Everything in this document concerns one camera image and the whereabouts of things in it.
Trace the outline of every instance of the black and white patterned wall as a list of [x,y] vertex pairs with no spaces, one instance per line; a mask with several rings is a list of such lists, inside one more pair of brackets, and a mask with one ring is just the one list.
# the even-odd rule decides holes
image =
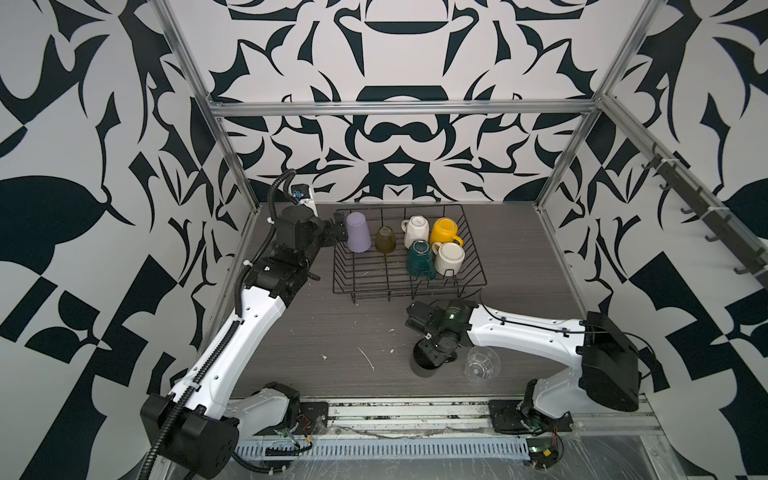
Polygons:
[[[641,0],[172,0],[221,102],[590,98]],[[576,114],[230,118],[263,199],[535,200]]]
[[[768,237],[768,5],[670,0],[618,98]],[[650,341],[644,391],[689,475],[768,475],[768,292],[601,117],[547,205],[590,310]],[[647,349],[641,355],[650,360]]]
[[0,15],[3,478],[120,478],[248,206],[144,0]]
[[535,200],[578,114],[227,118],[256,196],[295,168],[332,201]]

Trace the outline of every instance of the cream mug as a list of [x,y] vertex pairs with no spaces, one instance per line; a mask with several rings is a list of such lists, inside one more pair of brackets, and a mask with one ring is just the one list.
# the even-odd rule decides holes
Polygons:
[[432,252],[435,254],[435,270],[443,276],[454,276],[462,269],[464,249],[457,243],[434,242]]
[[421,215],[415,215],[410,220],[403,220],[400,228],[406,232],[406,238],[403,240],[406,248],[410,248],[411,243],[417,240],[427,241],[429,239],[429,222]]

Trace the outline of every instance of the clear plastic cup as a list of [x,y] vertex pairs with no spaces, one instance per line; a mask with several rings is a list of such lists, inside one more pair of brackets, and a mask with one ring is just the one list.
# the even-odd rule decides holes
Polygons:
[[502,361],[493,349],[473,346],[467,353],[464,376],[472,383],[482,384],[494,379],[502,370]]

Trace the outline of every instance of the aluminum frame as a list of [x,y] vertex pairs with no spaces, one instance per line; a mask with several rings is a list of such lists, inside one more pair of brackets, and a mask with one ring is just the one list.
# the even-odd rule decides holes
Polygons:
[[217,117],[584,113],[593,107],[591,99],[210,103]]
[[[634,20],[632,28],[621,43],[613,62],[611,62],[611,67],[592,96],[595,104],[597,104],[598,98],[612,92],[616,88],[616,85],[627,70],[627,65],[629,65],[629,62],[637,54],[640,46],[645,41],[651,22],[656,18],[656,14],[661,10],[661,7],[666,4],[667,0],[646,0],[643,4],[640,13]],[[563,150],[563,153],[558,158],[552,174],[547,179],[544,188],[541,189],[538,199],[536,199],[536,204],[539,207],[546,207],[547,202],[551,199],[554,192],[557,191],[565,172],[568,171],[574,158],[576,158],[576,152],[587,139],[590,132],[592,132],[592,128],[598,121],[600,114],[601,111],[595,108],[581,119],[581,123],[576,127],[573,135],[571,135],[571,141],[568,142],[565,150]]]
[[200,112],[203,114],[203,119],[208,125],[208,129],[221,148],[224,161],[227,162],[227,166],[230,168],[232,175],[234,175],[237,187],[240,188],[240,192],[246,197],[250,210],[255,212],[259,207],[259,201],[256,199],[256,195],[253,194],[253,189],[250,187],[248,177],[243,170],[243,164],[240,163],[240,157],[237,156],[227,136],[227,132],[221,126],[221,120],[217,119],[210,109],[208,90],[205,88],[203,79],[200,78],[189,48],[187,48],[187,43],[176,21],[173,9],[167,0],[151,0],[150,3],[163,29],[165,41],[179,61],[179,67],[184,74],[184,79],[190,85],[192,94],[197,102],[197,106],[200,108]]
[[649,130],[626,109],[619,100],[611,95],[602,94],[598,98],[597,107],[613,121],[630,142],[645,155],[648,160],[656,154],[662,158],[674,158],[672,152],[667,149]]
[[552,221],[549,219],[549,214],[547,214],[546,210],[542,210],[538,207],[536,207],[536,214],[538,215],[538,219],[541,221],[541,225],[544,227],[544,232],[547,234],[547,239],[549,240],[549,244],[552,247],[552,251],[554,252],[554,257],[558,260],[558,265],[560,265],[560,270],[563,272],[565,282],[571,289],[571,295],[574,296],[576,306],[581,313],[581,319],[587,319],[587,305],[584,303],[584,297],[581,295],[581,291],[578,288],[578,284],[574,278],[571,266],[565,259],[563,249],[560,248],[554,226],[552,225]]

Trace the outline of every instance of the yellow mug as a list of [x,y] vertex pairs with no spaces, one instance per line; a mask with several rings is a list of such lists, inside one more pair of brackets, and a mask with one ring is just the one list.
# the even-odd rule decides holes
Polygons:
[[457,235],[458,225],[450,218],[439,218],[435,222],[435,226],[432,228],[432,234],[429,236],[429,244],[434,242],[451,243],[456,240],[460,246],[464,246],[464,240]]

